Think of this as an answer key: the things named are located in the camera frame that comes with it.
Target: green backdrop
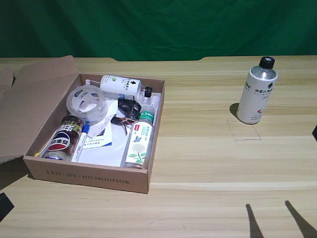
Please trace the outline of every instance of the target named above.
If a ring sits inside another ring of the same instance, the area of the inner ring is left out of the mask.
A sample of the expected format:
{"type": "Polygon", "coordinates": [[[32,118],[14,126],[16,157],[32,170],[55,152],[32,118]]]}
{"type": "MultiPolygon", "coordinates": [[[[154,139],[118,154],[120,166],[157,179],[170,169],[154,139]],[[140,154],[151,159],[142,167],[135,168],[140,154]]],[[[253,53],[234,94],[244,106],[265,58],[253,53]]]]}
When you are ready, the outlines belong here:
{"type": "Polygon", "coordinates": [[[317,55],[316,0],[1,0],[0,57],[317,55]]]}

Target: white aluminum bottle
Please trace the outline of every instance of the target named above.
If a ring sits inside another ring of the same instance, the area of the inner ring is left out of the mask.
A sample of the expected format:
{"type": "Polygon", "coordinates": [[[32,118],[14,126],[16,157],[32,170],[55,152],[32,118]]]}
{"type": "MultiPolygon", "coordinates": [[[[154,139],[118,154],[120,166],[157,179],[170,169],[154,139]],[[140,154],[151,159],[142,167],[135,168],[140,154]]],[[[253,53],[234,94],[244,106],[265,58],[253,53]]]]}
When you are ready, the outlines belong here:
{"type": "Polygon", "coordinates": [[[278,78],[274,62],[272,57],[262,57],[259,66],[250,69],[237,110],[240,121],[256,124],[261,120],[278,78]]]}

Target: cardboard box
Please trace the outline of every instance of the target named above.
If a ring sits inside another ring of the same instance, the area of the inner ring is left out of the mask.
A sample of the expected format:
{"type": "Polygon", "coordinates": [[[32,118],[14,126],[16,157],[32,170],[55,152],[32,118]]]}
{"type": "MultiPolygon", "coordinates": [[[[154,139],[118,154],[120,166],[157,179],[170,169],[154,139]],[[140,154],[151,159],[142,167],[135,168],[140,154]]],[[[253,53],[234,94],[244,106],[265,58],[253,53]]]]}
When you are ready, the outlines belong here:
{"type": "Polygon", "coordinates": [[[68,94],[84,85],[86,79],[101,78],[98,74],[78,73],[72,56],[24,66],[12,87],[12,71],[0,74],[0,90],[4,94],[0,98],[0,163],[23,156],[34,179],[148,193],[164,101],[161,79],[133,77],[153,87],[153,92],[162,93],[147,169],[34,157],[68,114],[68,94]]]}

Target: wood grain surface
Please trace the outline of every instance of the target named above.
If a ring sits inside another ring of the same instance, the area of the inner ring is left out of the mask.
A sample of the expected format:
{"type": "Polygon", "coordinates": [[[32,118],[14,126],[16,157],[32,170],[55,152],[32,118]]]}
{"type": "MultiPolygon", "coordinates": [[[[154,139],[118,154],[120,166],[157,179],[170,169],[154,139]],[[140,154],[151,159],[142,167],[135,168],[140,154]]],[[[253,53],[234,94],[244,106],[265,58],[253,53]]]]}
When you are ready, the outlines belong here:
{"type": "MultiPolygon", "coordinates": [[[[260,58],[75,59],[80,72],[166,80],[149,194],[33,180],[12,161],[0,166],[15,206],[0,237],[317,237],[317,56],[274,57],[267,110],[246,125],[230,108],[260,58]]],[[[42,60],[2,58],[0,70],[42,60]]]]}

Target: roll of tape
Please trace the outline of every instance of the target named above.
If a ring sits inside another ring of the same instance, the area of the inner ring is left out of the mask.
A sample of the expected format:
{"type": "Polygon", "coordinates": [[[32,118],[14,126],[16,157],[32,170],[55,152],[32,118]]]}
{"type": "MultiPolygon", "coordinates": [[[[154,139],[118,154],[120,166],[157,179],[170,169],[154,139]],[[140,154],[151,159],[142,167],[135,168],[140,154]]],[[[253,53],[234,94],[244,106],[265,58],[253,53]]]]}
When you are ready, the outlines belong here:
{"type": "Polygon", "coordinates": [[[86,124],[95,125],[105,118],[108,107],[100,88],[85,85],[72,91],[66,101],[69,112],[86,124]]]}

